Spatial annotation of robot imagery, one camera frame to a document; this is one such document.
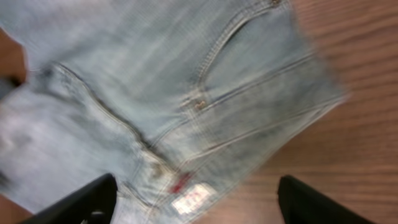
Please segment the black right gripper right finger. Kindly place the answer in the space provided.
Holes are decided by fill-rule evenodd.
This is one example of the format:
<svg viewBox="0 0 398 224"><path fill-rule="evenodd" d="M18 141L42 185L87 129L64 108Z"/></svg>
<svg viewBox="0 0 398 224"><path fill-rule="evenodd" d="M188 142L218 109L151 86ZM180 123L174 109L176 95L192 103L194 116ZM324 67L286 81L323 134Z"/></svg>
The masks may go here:
<svg viewBox="0 0 398 224"><path fill-rule="evenodd" d="M291 175L280 178L277 193L286 224L373 224Z"/></svg>

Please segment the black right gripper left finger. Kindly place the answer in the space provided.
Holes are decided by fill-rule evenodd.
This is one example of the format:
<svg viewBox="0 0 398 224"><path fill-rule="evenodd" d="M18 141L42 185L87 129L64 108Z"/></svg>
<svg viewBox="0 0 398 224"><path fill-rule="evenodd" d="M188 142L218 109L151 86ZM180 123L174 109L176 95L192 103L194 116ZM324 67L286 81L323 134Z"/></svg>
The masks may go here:
<svg viewBox="0 0 398 224"><path fill-rule="evenodd" d="M104 174L20 224L110 224L118 185Z"/></svg>

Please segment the light blue denim shorts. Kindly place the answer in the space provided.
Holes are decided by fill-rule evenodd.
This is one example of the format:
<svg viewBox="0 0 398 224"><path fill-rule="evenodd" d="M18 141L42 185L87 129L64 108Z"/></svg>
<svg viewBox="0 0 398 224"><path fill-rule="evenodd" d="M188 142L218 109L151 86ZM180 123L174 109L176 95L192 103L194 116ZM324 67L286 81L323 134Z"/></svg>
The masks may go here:
<svg viewBox="0 0 398 224"><path fill-rule="evenodd" d="M288 1L12 0L1 28L1 193L31 212L110 173L115 223L189 223L344 97Z"/></svg>

